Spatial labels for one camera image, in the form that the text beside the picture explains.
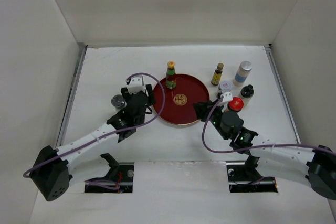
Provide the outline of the green label sauce bottle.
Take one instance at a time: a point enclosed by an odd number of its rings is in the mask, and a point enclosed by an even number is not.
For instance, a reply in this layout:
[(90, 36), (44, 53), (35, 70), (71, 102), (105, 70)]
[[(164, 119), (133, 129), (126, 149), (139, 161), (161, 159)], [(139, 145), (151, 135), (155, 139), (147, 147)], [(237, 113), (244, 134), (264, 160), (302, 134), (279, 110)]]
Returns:
[(175, 72), (175, 62), (174, 61), (169, 61), (167, 63), (165, 83), (168, 89), (174, 89), (176, 87), (176, 72)]

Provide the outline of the small yellow label bottle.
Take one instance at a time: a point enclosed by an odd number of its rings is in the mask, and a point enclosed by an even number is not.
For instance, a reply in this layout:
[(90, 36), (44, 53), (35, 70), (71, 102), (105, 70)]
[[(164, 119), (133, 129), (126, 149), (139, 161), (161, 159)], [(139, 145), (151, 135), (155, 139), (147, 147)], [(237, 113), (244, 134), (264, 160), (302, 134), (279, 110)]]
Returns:
[(212, 80), (211, 80), (211, 84), (214, 86), (219, 85), (221, 77), (222, 77), (222, 73), (223, 73), (223, 68), (224, 68), (224, 64), (223, 63), (219, 63), (215, 69), (215, 72), (213, 74)]

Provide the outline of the white lid spice jar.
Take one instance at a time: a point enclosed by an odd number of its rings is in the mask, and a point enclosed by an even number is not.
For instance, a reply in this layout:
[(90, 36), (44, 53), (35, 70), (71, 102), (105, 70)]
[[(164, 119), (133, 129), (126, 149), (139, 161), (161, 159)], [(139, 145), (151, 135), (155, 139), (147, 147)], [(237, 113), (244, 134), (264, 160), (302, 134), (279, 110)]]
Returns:
[(222, 93), (231, 92), (233, 84), (230, 81), (221, 81), (218, 85), (218, 90), (216, 92), (216, 97), (219, 99)]

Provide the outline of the red lid sauce jar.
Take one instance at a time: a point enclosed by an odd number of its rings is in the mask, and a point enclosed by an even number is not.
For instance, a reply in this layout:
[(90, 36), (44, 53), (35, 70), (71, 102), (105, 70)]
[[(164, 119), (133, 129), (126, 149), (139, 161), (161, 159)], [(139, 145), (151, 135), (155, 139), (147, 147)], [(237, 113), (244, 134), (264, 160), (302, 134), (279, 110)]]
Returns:
[(233, 99), (228, 102), (226, 112), (228, 111), (234, 111), (234, 112), (240, 112), (244, 107), (244, 102), (239, 97), (233, 97)]

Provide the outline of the salt grinder clear lid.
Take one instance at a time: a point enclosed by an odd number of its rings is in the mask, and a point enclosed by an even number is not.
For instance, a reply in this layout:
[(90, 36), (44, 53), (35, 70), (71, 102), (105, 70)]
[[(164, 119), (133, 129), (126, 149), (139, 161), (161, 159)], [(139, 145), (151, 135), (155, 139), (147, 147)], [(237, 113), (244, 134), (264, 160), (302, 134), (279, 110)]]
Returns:
[(122, 110), (127, 106), (126, 101), (121, 94), (114, 95), (111, 99), (111, 104), (116, 110)]

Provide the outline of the black cap round bottle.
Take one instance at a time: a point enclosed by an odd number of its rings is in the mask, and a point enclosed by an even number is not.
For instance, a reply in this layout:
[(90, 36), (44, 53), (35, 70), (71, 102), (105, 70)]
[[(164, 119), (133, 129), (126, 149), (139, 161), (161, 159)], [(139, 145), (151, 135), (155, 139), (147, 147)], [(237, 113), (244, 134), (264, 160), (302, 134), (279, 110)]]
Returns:
[(244, 107), (247, 106), (247, 104), (250, 102), (250, 100), (252, 99), (254, 95), (254, 87), (249, 84), (247, 86), (244, 86), (239, 94), (239, 97), (241, 98), (241, 100), (244, 103)]

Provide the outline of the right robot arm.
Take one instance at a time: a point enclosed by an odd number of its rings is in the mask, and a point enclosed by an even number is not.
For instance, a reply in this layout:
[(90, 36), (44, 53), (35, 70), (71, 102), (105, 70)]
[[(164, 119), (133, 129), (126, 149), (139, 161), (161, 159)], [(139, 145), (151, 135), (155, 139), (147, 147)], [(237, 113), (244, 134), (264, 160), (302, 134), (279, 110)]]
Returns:
[(248, 156), (243, 168), (248, 179), (279, 177), (335, 200), (334, 151), (324, 145), (276, 143), (244, 127), (237, 112), (223, 112), (220, 102), (199, 102), (193, 108), (199, 120), (211, 123), (222, 139), (230, 141), (230, 153)]

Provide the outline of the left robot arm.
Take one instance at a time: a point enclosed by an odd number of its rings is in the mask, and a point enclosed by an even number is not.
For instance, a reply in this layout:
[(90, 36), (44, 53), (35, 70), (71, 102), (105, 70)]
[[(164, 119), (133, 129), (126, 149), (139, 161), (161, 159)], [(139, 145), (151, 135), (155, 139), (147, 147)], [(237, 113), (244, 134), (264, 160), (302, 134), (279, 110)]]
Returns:
[(152, 86), (146, 84), (132, 92), (121, 89), (125, 108), (117, 111), (103, 126), (70, 144), (44, 147), (38, 154), (29, 178), (47, 201), (63, 195), (76, 183), (85, 182), (107, 190), (120, 188), (119, 163), (112, 156), (112, 144), (133, 135), (145, 123), (145, 115), (155, 104)]

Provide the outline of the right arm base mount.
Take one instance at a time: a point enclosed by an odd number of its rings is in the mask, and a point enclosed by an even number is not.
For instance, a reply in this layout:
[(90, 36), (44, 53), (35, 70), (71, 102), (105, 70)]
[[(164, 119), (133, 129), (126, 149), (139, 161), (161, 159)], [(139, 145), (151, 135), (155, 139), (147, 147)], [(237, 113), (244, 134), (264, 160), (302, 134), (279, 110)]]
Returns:
[(274, 177), (263, 177), (257, 171), (259, 158), (248, 157), (244, 162), (226, 163), (229, 191), (231, 193), (277, 193)]

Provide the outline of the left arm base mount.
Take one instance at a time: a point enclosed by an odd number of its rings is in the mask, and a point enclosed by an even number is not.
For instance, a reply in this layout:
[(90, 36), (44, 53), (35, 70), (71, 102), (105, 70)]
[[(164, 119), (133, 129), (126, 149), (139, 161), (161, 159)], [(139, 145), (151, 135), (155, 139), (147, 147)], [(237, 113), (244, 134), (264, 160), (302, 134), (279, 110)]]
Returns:
[(134, 163), (119, 163), (110, 154), (100, 155), (107, 161), (109, 170), (104, 176), (90, 179), (85, 184), (86, 194), (127, 194), (133, 192)]

